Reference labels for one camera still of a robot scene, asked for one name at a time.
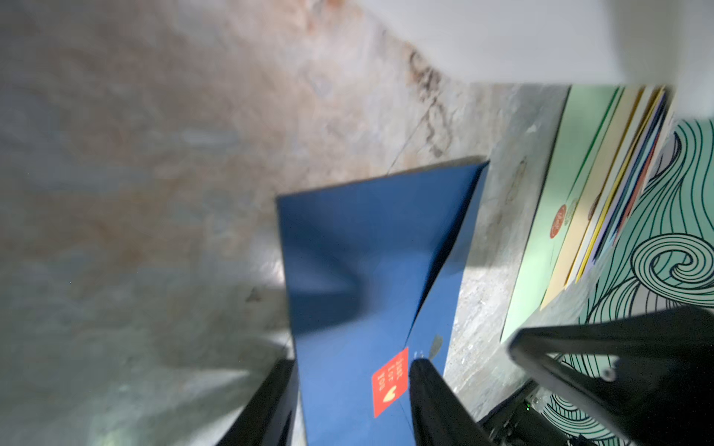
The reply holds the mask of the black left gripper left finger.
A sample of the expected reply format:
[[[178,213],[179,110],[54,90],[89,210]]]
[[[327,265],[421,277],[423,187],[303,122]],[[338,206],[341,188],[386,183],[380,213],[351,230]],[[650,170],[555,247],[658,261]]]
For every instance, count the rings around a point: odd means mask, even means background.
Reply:
[[[296,361],[278,361],[217,446],[288,445],[292,438],[298,395]]]

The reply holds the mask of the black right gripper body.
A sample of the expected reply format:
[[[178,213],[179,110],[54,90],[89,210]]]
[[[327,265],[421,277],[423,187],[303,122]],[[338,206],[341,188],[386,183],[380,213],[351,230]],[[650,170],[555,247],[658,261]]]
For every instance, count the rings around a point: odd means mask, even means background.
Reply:
[[[509,356],[535,382],[637,445],[713,442],[713,314],[680,307],[526,328]]]

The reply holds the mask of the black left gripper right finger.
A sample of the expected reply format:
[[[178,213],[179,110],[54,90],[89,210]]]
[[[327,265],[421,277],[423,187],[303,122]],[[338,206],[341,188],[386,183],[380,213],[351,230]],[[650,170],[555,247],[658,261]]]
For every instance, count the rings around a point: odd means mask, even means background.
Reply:
[[[409,383],[416,445],[494,444],[428,359],[412,362]]]

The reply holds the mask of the dark blue envelope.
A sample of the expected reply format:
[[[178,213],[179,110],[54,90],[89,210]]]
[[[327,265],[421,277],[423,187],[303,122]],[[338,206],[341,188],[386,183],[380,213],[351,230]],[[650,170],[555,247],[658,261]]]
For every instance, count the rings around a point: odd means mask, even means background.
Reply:
[[[409,369],[444,371],[487,164],[280,196],[307,442],[411,445]]]

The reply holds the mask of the light green envelope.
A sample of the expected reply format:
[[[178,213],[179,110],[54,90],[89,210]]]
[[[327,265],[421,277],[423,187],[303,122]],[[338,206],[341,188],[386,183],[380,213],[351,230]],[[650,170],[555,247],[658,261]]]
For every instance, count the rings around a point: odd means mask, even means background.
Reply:
[[[540,309],[563,246],[569,208],[579,200],[623,87],[570,88],[500,341]]]

